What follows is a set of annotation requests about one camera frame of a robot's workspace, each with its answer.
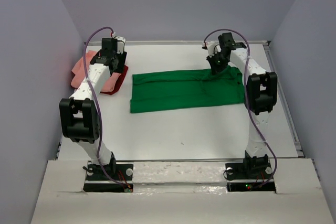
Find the green t shirt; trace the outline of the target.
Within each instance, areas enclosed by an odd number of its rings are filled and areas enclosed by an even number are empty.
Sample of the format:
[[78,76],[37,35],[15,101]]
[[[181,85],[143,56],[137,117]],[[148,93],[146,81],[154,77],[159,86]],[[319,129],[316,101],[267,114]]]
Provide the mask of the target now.
[[236,67],[215,75],[211,69],[134,74],[130,112],[241,104],[244,96],[242,73]]

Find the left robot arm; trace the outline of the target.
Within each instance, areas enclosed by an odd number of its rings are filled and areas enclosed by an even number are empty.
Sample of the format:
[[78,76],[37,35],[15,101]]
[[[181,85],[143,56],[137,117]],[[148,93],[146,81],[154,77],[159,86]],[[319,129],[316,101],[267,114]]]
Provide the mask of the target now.
[[85,65],[85,77],[76,91],[59,103],[64,137],[81,146],[91,159],[85,169],[92,175],[112,179],[116,159],[102,140],[102,117],[97,95],[114,73],[122,73],[127,53],[123,37],[103,38],[101,49]]

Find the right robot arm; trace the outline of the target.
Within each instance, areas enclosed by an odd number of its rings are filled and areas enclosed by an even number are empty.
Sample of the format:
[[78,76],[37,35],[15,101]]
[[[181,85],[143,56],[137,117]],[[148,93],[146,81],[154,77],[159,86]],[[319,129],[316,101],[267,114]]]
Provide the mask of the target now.
[[232,63],[243,75],[244,105],[249,115],[249,135],[245,156],[240,163],[227,163],[224,177],[228,181],[272,179],[269,161],[272,154],[265,138],[268,118],[277,103],[278,76],[261,67],[252,57],[247,40],[234,41],[232,29],[220,29],[218,41],[203,40],[212,74],[219,74]]

